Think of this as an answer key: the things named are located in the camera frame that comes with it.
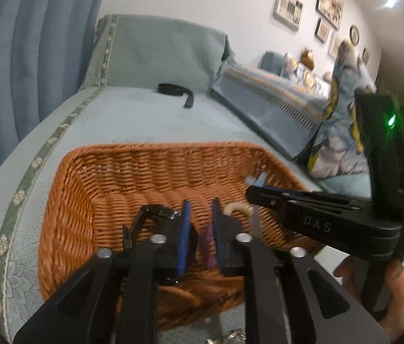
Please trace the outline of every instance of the bolt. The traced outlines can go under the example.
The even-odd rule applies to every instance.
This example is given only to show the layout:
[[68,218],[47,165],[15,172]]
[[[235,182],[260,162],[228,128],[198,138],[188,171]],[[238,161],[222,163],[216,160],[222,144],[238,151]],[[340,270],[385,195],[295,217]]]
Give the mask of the bolt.
[[167,241],[167,237],[162,234],[154,234],[151,237],[151,242],[156,243],[158,245],[161,245],[162,243],[165,243]]
[[253,237],[248,233],[239,233],[236,235],[236,239],[241,243],[248,243],[253,240]]
[[291,249],[290,253],[297,258],[304,257],[307,251],[302,247],[294,247]]
[[101,259],[107,259],[107,258],[111,257],[112,254],[113,254],[113,252],[109,248],[100,248],[97,251],[97,256],[100,257]]

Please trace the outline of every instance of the blue curtain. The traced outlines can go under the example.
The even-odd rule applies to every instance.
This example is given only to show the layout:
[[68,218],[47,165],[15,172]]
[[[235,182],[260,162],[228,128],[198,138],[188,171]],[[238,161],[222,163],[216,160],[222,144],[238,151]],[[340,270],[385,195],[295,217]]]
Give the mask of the blue curtain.
[[101,0],[0,0],[0,165],[75,94]]

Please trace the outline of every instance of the wicker basket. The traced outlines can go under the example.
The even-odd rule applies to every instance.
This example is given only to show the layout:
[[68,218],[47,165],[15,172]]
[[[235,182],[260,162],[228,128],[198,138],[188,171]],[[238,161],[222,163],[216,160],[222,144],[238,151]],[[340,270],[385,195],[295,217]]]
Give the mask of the wicker basket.
[[[200,233],[211,221],[211,202],[245,202],[245,177],[267,172],[267,184],[303,189],[279,160],[263,148],[243,142],[99,145],[78,148],[58,168],[42,225],[38,277],[46,300],[99,247],[122,249],[122,225],[129,226],[144,204],[180,210],[191,201],[192,223]],[[262,236],[269,246],[301,246],[315,241],[277,225],[259,209]],[[245,215],[236,216],[249,230]],[[147,238],[144,229],[139,240]],[[160,287],[160,329],[189,324],[243,301],[242,278],[224,278],[206,270],[199,251],[178,287]]]

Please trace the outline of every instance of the wall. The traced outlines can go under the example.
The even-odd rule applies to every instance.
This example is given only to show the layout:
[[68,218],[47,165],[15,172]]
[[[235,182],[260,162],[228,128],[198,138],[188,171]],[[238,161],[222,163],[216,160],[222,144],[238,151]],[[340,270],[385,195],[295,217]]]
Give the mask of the wall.
[[[275,0],[103,0],[99,17],[107,13],[135,13],[168,16],[211,26],[229,36],[239,63],[257,66],[267,50],[300,55],[304,47],[315,52],[315,72],[332,71],[334,60],[327,56],[331,35],[326,45],[315,37],[320,14],[315,11],[317,0],[301,0],[304,11],[298,32],[272,16]],[[381,50],[354,0],[343,0],[344,12],[340,37],[349,38],[352,24],[360,31],[359,50],[371,53],[368,70],[377,77]]]

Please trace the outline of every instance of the picture frame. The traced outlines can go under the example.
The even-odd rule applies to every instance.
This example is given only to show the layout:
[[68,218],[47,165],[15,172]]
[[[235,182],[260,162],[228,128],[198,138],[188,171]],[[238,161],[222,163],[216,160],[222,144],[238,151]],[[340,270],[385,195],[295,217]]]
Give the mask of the picture frame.
[[342,39],[337,34],[337,31],[334,31],[333,36],[331,38],[330,49],[327,52],[331,58],[333,58],[333,59],[337,58],[337,54],[339,52],[339,47],[341,44],[342,44]]
[[371,58],[370,53],[368,52],[367,48],[364,48],[363,50],[363,56],[361,57],[361,59],[363,60],[364,64],[367,65],[369,62],[369,58]]
[[344,3],[341,0],[317,0],[316,10],[339,31],[344,11]]
[[355,25],[350,27],[350,41],[352,41],[352,44],[355,46],[357,46],[360,42],[360,32],[358,30],[358,27],[356,27]]
[[274,16],[294,30],[299,30],[304,4],[299,0],[276,0]]
[[315,37],[323,44],[326,44],[327,38],[330,35],[330,31],[331,26],[326,22],[326,20],[319,18],[317,29],[315,30]]

